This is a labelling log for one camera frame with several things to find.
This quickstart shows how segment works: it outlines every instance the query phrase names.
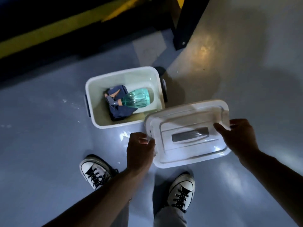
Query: pants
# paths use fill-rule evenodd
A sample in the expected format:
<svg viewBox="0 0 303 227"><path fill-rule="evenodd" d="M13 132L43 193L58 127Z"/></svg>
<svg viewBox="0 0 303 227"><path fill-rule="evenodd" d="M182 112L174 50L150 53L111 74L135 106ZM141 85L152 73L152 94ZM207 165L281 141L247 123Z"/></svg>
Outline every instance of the pants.
<svg viewBox="0 0 303 227"><path fill-rule="evenodd" d="M128 225L128 204L121 210L111 227L127 227ZM154 227L187 227L184 220L184 213L175 207L162 208L154 218Z"/></svg>

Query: open storage box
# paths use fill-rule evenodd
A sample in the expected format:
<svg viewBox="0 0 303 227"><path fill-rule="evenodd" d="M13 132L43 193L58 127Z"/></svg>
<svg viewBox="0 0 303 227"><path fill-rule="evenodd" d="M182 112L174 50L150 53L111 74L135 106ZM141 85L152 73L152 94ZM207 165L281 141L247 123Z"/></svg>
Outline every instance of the open storage box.
<svg viewBox="0 0 303 227"><path fill-rule="evenodd" d="M104 93L124 85L128 92L148 88L153 100L130 117L113 122ZM90 78L85 85L88 112L97 128L145 122L146 133L156 140L154 164L169 168L227 155L230 149L213 124L229 127L229 108L222 100L207 100L165 109L161 80L155 68L141 67Z"/></svg>

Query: glossy concrete floor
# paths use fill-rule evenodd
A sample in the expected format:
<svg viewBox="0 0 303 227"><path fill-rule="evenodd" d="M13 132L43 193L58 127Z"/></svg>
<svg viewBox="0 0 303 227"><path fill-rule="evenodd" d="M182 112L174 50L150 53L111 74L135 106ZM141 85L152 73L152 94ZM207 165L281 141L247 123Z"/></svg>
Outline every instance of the glossy concrete floor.
<svg viewBox="0 0 303 227"><path fill-rule="evenodd" d="M210 0L182 51L174 51L170 30L155 32L2 88L1 225L39 227L91 193L78 169L88 154L126 167L129 134L143 124L97 129L83 95L90 77L127 68L165 68L166 107L225 100L231 118L249 119L261 150L303 174L302 34L302 0ZM296 226L233 153L185 167L152 166L131 201L129 226L152 226L165 181L183 170L196 180L188 226Z"/></svg>

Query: shoe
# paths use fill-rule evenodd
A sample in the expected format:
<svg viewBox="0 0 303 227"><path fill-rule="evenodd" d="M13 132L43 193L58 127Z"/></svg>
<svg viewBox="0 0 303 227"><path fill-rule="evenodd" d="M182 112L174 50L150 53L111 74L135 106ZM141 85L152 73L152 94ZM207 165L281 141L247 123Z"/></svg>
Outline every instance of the shoe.
<svg viewBox="0 0 303 227"><path fill-rule="evenodd" d="M116 173L104 160L94 155L86 156L79 167L83 177L94 189L104 185Z"/></svg>
<svg viewBox="0 0 303 227"><path fill-rule="evenodd" d="M195 193L195 180L188 174L183 173L172 183L169 188L167 205L176 207L186 213Z"/></svg>

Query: white lid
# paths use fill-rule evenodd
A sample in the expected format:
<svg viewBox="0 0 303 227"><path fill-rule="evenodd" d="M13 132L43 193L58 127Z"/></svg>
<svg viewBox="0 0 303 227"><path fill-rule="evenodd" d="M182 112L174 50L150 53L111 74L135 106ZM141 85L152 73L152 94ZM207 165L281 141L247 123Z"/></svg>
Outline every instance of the white lid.
<svg viewBox="0 0 303 227"><path fill-rule="evenodd" d="M229 128L229 108L222 100L180 105L149 114L147 135L156 140L154 164L169 168L227 155L230 149L215 130Z"/></svg>

